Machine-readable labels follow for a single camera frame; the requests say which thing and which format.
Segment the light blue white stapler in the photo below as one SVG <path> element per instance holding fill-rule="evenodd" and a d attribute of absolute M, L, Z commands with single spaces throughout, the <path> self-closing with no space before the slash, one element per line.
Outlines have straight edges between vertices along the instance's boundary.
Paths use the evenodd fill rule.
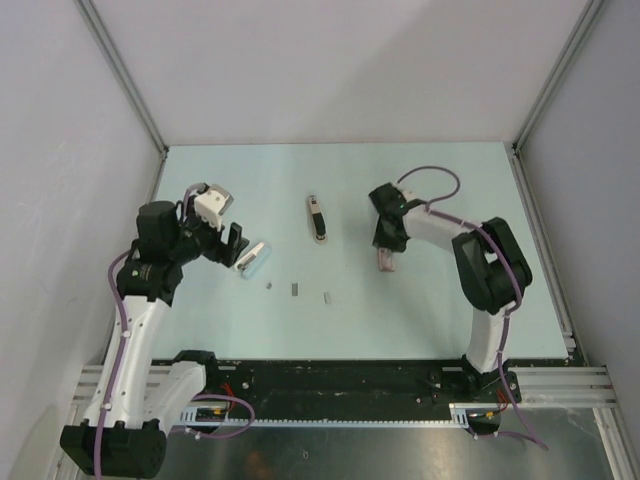
<path fill-rule="evenodd" d="M 234 270 L 243 279 L 251 279 L 264 265 L 270 254 L 271 247 L 265 242 L 259 242 L 238 259 L 234 265 Z"/>

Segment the beige black stapler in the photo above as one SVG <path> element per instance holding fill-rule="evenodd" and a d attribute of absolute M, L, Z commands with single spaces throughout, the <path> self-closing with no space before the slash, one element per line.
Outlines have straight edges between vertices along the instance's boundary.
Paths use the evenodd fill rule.
<path fill-rule="evenodd" d="M 328 241 L 326 222 L 316 195 L 309 195 L 307 197 L 306 208 L 313 240 L 319 245 L 326 244 Z"/>

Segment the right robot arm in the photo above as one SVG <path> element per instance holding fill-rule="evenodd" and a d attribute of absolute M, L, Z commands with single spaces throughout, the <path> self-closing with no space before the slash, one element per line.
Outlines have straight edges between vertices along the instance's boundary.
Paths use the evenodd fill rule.
<path fill-rule="evenodd" d="M 369 193 L 377 223 L 373 246 L 400 254 L 420 240 L 453 255 L 462 292 L 472 306 L 471 336 L 457 371 L 441 371 L 427 384 L 433 395 L 484 401 L 498 388 L 509 390 L 505 347 L 510 317 L 533 281 L 531 268 L 506 222 L 481 224 L 430 206 L 394 183 Z"/>

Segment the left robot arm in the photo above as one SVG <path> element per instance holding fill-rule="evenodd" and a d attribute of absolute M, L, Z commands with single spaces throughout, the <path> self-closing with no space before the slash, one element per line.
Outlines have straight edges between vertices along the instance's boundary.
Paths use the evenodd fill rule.
<path fill-rule="evenodd" d="M 223 224 L 231 202 L 212 192 L 140 207 L 136 238 L 108 269 L 116 318 L 101 377 L 83 419 L 65 426 L 60 437 L 83 473 L 154 478 L 180 413 L 195 397 L 207 400 L 221 391 L 216 356 L 203 350 L 179 352 L 152 394 L 146 386 L 153 346 L 184 267 L 204 257 L 230 268 L 248 245 L 240 225 Z"/>

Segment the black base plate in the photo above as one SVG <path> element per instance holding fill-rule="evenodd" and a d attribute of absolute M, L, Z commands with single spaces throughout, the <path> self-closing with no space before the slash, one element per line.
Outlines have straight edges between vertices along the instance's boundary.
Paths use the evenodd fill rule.
<path fill-rule="evenodd" d="M 464 359 L 208 360 L 205 371 L 204 393 L 232 393 L 265 423 L 448 420 L 452 404 L 522 400 L 515 373 L 481 374 Z"/>

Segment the right aluminium frame post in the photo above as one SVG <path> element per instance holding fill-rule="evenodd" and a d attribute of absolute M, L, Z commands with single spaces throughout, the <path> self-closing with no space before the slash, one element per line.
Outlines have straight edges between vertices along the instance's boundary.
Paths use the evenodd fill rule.
<path fill-rule="evenodd" d="M 520 155 L 610 1 L 586 2 L 511 146 Z"/>

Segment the aluminium frame post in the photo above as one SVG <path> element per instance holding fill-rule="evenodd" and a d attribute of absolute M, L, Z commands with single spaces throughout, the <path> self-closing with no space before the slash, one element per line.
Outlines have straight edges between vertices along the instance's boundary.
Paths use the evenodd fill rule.
<path fill-rule="evenodd" d="M 520 155 L 610 1 L 586 2 L 511 146 Z"/>
<path fill-rule="evenodd" d="M 124 97 L 129 103 L 134 115 L 139 120 L 143 130 L 152 145 L 162 158 L 166 157 L 169 149 L 164 141 L 151 112 L 143 99 L 109 29 L 102 16 L 91 0 L 75 0 L 74 4 L 80 13 L 97 47 L 102 53 L 107 66 L 111 70 L 116 82 L 120 86 Z"/>

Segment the left aluminium rail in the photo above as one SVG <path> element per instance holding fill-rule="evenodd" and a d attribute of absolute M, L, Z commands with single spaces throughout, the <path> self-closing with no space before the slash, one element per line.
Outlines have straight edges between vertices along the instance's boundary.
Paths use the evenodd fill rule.
<path fill-rule="evenodd" d="M 147 377 L 144 399 L 159 387 L 160 383 L 168 376 L 170 367 L 152 365 Z M 80 375 L 73 395 L 72 403 L 75 405 L 88 405 L 91 403 L 97 391 L 98 382 L 102 374 L 102 367 L 98 365 L 86 366 Z"/>

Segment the aluminium rail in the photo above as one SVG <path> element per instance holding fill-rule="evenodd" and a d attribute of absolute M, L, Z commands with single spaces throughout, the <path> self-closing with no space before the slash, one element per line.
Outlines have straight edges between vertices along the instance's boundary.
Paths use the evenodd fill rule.
<path fill-rule="evenodd" d="M 168 376 L 170 367 L 152 365 L 147 377 L 144 399 L 159 387 L 160 383 Z M 88 405 L 91 403 L 97 391 L 98 382 L 102 374 L 102 367 L 98 365 L 86 366 L 80 375 L 73 395 L 72 403 L 75 405 Z"/>
<path fill-rule="evenodd" d="M 531 408 L 603 408 L 617 405 L 605 367 L 516 367 L 521 404 Z"/>

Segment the right aluminium rail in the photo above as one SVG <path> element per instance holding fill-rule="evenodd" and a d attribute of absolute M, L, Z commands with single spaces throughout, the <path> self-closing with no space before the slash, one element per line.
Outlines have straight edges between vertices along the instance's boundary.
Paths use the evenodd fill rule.
<path fill-rule="evenodd" d="M 605 367 L 516 367 L 521 404 L 531 408 L 603 408 L 617 405 Z"/>

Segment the left aluminium frame post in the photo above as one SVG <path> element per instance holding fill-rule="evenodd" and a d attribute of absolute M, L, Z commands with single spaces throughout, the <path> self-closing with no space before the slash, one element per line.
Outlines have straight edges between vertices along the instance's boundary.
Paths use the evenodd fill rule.
<path fill-rule="evenodd" d="M 166 157 L 169 149 L 164 141 L 151 112 L 143 99 L 109 29 L 102 16 L 91 0 L 75 0 L 74 4 L 80 13 L 97 47 L 102 53 L 107 66 L 111 70 L 116 82 L 120 86 L 124 97 L 129 103 L 134 115 L 139 120 L 143 130 L 152 145 L 162 158 Z"/>

